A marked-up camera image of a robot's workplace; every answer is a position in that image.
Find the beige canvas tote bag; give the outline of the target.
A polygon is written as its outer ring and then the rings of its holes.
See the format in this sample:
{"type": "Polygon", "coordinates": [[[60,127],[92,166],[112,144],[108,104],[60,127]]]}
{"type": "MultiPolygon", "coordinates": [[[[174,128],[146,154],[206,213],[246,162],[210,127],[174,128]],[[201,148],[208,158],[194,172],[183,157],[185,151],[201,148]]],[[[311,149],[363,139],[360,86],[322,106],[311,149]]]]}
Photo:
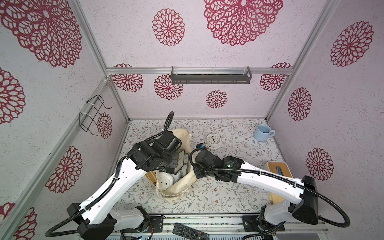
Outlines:
{"type": "Polygon", "coordinates": [[[156,195],[159,199],[166,202],[174,202],[181,197],[185,196],[189,192],[189,188],[197,181],[195,173],[192,170],[191,164],[189,163],[189,156],[192,152],[191,138],[192,135],[186,129],[174,129],[172,130],[174,135],[182,141],[182,146],[179,151],[184,150],[187,160],[187,174],[180,178],[180,180],[171,186],[169,189],[162,191],[160,189],[157,175],[160,171],[151,171],[146,174],[146,178],[155,187],[156,195]]]}

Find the black square alarm clock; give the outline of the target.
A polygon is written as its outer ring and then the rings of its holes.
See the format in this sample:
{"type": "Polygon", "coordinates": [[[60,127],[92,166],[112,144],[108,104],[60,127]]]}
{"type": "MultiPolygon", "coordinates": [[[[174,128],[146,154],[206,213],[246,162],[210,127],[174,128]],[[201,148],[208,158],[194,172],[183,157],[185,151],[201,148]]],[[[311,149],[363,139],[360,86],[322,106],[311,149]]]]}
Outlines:
{"type": "Polygon", "coordinates": [[[185,176],[187,173],[187,160],[186,160],[186,154],[185,151],[182,150],[178,154],[178,164],[177,164],[177,175],[180,175],[181,177],[185,176]]]}

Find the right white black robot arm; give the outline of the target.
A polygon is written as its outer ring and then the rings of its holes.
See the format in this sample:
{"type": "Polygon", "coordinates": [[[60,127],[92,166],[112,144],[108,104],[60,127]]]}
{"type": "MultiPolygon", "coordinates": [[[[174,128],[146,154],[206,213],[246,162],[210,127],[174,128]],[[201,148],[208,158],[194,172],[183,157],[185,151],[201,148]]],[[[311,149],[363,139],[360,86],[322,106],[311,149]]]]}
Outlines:
{"type": "Polygon", "coordinates": [[[227,156],[221,159],[204,147],[192,150],[189,163],[198,179],[211,176],[217,181],[254,186],[284,198],[276,205],[261,208],[256,220],[255,234],[244,236],[244,240],[272,236],[284,223],[291,220],[309,225],[317,225],[322,221],[339,228],[347,228],[351,224],[349,216],[340,206],[317,192],[316,181],[312,177],[284,177],[259,169],[239,158],[227,156]],[[318,212],[319,200],[333,207],[344,221],[338,223],[321,217],[318,212]]]}

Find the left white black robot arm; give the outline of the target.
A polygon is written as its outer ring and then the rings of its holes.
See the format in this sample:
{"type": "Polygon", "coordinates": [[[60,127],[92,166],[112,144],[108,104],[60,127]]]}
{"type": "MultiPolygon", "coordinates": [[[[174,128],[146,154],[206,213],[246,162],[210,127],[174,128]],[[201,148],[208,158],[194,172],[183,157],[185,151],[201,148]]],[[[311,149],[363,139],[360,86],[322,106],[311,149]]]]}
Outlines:
{"type": "Polygon", "coordinates": [[[117,231],[119,220],[111,213],[120,197],[150,171],[166,169],[178,161],[182,141],[168,129],[174,112],[166,118],[163,130],[133,145],[116,166],[115,173],[87,200],[71,204],[69,217],[46,231],[47,238],[79,234],[84,240],[105,240],[117,231]]]}

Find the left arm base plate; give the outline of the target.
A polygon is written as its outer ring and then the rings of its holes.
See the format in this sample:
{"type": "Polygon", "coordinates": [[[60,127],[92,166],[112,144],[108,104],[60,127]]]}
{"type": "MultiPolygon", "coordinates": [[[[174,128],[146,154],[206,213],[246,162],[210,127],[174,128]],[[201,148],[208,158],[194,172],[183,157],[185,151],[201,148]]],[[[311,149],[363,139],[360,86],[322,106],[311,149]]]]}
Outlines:
{"type": "Polygon", "coordinates": [[[161,233],[163,231],[165,216],[150,216],[136,229],[124,229],[124,233],[161,233]]]}

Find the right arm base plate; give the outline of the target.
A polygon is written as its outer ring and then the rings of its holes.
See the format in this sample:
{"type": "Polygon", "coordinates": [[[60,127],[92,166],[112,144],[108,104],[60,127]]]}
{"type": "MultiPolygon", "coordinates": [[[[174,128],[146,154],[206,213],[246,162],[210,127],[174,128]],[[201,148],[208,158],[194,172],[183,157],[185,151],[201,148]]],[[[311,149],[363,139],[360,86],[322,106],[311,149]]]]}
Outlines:
{"type": "Polygon", "coordinates": [[[243,215],[242,222],[245,232],[263,233],[277,227],[277,225],[270,224],[265,220],[259,220],[259,215],[243,215]]]}

